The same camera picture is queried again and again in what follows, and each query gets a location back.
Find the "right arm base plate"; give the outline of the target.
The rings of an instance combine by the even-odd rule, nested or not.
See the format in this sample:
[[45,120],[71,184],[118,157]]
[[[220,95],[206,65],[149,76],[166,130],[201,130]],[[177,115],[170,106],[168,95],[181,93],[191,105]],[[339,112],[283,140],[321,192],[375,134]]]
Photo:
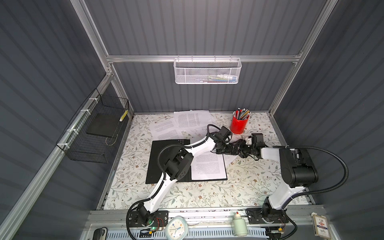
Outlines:
[[286,224],[289,222],[281,210],[247,208],[245,213],[250,224]]

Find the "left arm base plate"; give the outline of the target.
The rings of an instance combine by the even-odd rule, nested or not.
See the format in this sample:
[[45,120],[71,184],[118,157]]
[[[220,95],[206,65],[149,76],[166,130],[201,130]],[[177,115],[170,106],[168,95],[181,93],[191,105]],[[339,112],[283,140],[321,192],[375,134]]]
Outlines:
[[169,211],[156,211],[144,214],[143,211],[131,211],[127,215],[126,225],[130,228],[165,227],[169,221]]

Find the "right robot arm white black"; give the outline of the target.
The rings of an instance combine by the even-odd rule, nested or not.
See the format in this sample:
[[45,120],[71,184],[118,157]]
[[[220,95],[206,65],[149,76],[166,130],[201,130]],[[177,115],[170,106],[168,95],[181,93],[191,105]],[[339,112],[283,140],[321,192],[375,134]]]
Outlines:
[[[288,204],[295,198],[305,195],[322,194],[334,191],[346,183],[349,169],[346,163],[336,154],[313,146],[274,146],[267,147],[262,134],[251,134],[251,152],[257,154],[258,159],[276,160],[280,163],[282,182],[277,189],[268,196],[260,208],[246,209],[250,224],[275,224],[278,220],[288,222],[285,211]],[[344,170],[342,179],[334,186],[305,192],[312,184],[319,180],[319,175],[308,150],[316,150],[335,158]]]

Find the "printed paper sheet front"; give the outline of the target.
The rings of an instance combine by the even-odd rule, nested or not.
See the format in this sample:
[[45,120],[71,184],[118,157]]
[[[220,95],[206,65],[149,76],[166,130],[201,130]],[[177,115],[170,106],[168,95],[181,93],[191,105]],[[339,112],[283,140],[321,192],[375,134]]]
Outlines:
[[223,155],[208,152],[194,157],[191,164],[192,181],[218,181],[227,179]]

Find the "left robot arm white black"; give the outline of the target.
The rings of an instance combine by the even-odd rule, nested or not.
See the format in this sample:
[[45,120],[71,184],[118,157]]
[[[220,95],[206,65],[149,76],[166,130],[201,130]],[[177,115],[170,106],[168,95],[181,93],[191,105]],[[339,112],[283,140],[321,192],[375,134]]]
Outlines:
[[129,221],[131,212],[136,212],[144,226],[151,225],[164,197],[177,181],[185,177],[193,160],[213,150],[220,154],[226,153],[232,136],[233,133],[228,128],[209,124],[207,133],[201,140],[189,145],[171,144],[161,149],[157,156],[157,165],[161,171],[159,181],[146,199],[130,206],[126,221]]

